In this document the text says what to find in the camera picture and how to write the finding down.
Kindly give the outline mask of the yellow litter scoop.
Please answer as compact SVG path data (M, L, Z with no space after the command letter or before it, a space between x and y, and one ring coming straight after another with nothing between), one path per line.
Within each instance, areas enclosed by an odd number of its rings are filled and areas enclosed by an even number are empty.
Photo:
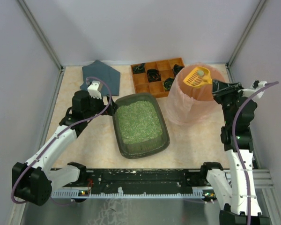
M197 66L183 79L183 83L193 88L212 84L211 72L206 67Z

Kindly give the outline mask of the dark grey litter box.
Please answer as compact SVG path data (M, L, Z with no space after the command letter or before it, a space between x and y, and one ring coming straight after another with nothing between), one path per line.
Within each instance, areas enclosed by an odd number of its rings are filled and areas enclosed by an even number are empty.
M170 137L162 111L150 93L121 97L115 104L117 110L113 115L113 125L123 157L148 157L169 146Z

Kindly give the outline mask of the trash bin with pink bag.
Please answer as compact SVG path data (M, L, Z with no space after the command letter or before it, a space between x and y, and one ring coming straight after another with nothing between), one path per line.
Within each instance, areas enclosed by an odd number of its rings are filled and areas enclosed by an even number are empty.
M220 107L213 99L211 85L196 89L183 82L195 67L207 68L211 78L225 81L220 70L207 64L195 63L183 68L175 77L165 107L169 120L179 125L192 125L204 121Z

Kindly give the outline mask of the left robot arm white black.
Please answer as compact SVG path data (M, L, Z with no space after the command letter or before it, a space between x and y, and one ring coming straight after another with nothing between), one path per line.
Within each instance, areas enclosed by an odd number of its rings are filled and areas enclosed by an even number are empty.
M25 163L17 162L13 166L11 199L14 203L30 202L42 206L52 192L69 184L86 183L87 169L82 164L70 162L58 170L51 168L93 119L115 113L115 103L110 95L107 95L107 100L105 105L101 97L92 97L84 90L75 92L72 106L67 109L52 137Z

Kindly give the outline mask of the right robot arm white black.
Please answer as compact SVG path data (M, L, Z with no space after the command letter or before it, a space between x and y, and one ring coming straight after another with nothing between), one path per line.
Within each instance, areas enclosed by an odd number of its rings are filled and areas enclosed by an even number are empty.
M274 83L255 81L245 89L241 83L225 83L214 79L212 95L222 106L225 125L221 142L229 160L230 180L220 163L205 162L201 172L212 186L220 205L221 225L268 225L257 200L253 178L253 141L250 122L264 91Z

